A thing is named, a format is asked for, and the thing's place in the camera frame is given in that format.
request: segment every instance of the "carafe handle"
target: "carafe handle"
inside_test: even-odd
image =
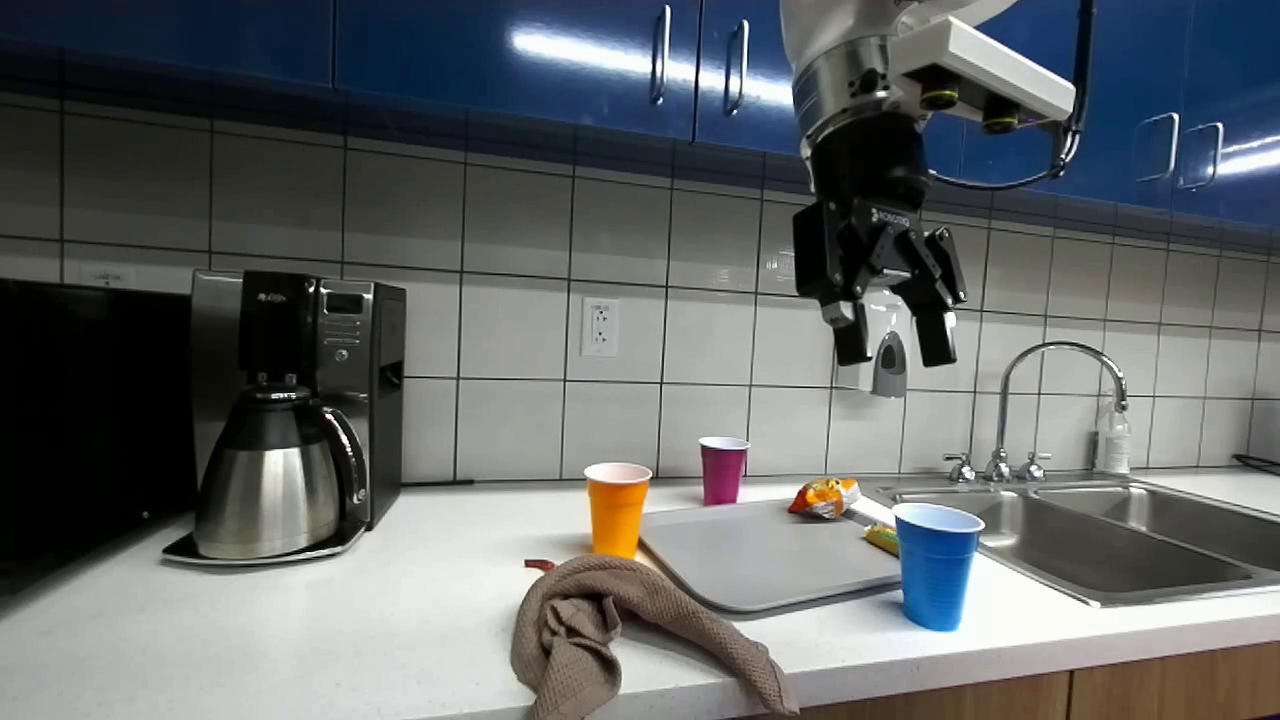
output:
[[[321,414],[331,430],[331,464],[335,477],[343,483],[343,505],[341,505],[341,537],[355,537],[362,528],[367,516],[367,481],[362,481],[362,447],[355,442],[353,422],[343,420],[343,412],[321,404]]]

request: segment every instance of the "microwave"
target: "microwave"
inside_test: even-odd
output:
[[[192,511],[186,294],[0,278],[0,595]]]

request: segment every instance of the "sink basin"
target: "sink basin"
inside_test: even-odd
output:
[[[1250,568],[1280,573],[1280,518],[1236,511],[1211,500],[1152,483],[1038,483],[1044,505],[1105,516],[1164,540],[1192,542],[1211,556],[1229,556]]]
[[[1225,591],[1274,581],[1256,563],[1225,553],[1166,540],[1129,518],[1156,518],[1145,500],[1123,500],[1123,483],[1038,492],[1038,489],[890,489],[890,505],[953,505],[987,528],[979,547],[1060,588],[1082,602],[1147,602],[1195,591]]]

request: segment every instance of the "towel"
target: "towel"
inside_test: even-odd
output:
[[[531,720],[579,720],[614,694],[618,660],[607,640],[618,630],[618,614],[706,653],[766,712],[798,717],[762,643],[644,563],[579,556],[539,576],[517,610],[513,670],[537,691]]]

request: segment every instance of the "lower cabinet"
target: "lower cabinet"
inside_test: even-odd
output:
[[[1280,643],[803,707],[808,720],[1280,720]]]

